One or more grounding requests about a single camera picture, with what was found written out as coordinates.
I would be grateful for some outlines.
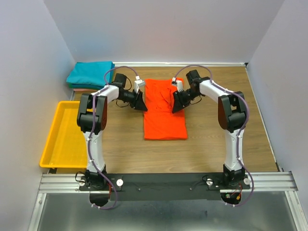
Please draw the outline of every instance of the yellow bin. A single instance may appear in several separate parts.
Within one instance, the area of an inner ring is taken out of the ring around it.
[[[52,168],[87,168],[87,149],[77,126],[79,101],[58,103],[39,165]]]

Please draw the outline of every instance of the wooden table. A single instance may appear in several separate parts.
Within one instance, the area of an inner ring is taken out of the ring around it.
[[[136,67],[142,79],[171,79],[180,67]],[[209,76],[202,68],[187,68],[179,77],[197,69],[201,77]],[[243,138],[244,164],[250,171],[277,171],[244,67],[211,67],[213,79],[221,86],[242,91],[250,108],[250,119]],[[134,73],[121,68],[133,82]],[[75,95],[79,100],[80,92]],[[185,109],[188,139],[184,141],[145,141],[143,112],[130,107],[108,105],[107,126],[103,132],[103,155],[109,173],[221,172],[225,160],[225,135],[218,124],[217,104],[203,97]]]

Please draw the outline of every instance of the blue folded cloth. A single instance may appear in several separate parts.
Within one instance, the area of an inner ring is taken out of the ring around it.
[[[105,86],[104,74],[114,68],[114,64],[111,61],[104,62],[91,62],[91,63],[76,63],[74,69],[69,74],[66,82],[69,86],[74,88],[88,88],[100,89]],[[106,75],[108,83],[111,82],[113,71]]]

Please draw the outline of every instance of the robotic arm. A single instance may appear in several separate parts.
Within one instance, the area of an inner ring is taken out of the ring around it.
[[[130,107],[135,110],[147,111],[143,99],[142,91],[140,87],[145,85],[145,82],[139,77],[136,77],[134,82],[134,90],[130,92],[125,90],[127,77],[123,74],[116,74],[114,82],[112,82],[108,88],[92,94],[82,94],[80,99],[80,105],[77,116],[77,125],[81,128],[83,135],[86,140],[86,145],[88,141],[90,142],[90,148],[92,153],[92,158],[95,160],[96,167],[102,172],[105,168],[105,161],[103,158],[103,145],[102,145],[102,135],[103,130],[107,123],[107,105],[113,100],[122,100],[123,102],[128,102]],[[92,109],[93,96],[97,94],[95,99],[95,127],[93,131],[92,138],[89,140],[90,132],[93,126],[93,113],[88,111]],[[97,172],[97,169],[91,163],[91,159],[88,152],[88,164],[87,170],[89,172]]]
[[[223,87],[210,80],[209,77],[201,78],[196,70],[190,71],[186,75],[190,88],[183,90],[182,83],[173,79],[173,85],[178,90],[173,93],[174,105],[172,112],[175,113],[190,105],[190,101],[197,96],[207,95],[218,103],[218,122],[225,130],[226,137],[226,159],[223,166],[224,183],[230,185],[237,183],[245,178],[245,169],[240,164],[242,158],[242,143],[244,129],[240,131],[246,120],[246,107],[244,103],[235,95],[229,94]],[[236,92],[237,95],[244,98],[242,92]]]

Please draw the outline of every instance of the wall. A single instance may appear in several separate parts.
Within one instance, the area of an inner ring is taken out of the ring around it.
[[[248,62],[282,2],[45,0],[81,62]]]
[[[286,0],[247,69],[277,162],[308,216],[308,2]]]
[[[0,230],[27,230],[39,159],[74,60],[41,0],[0,2]]]

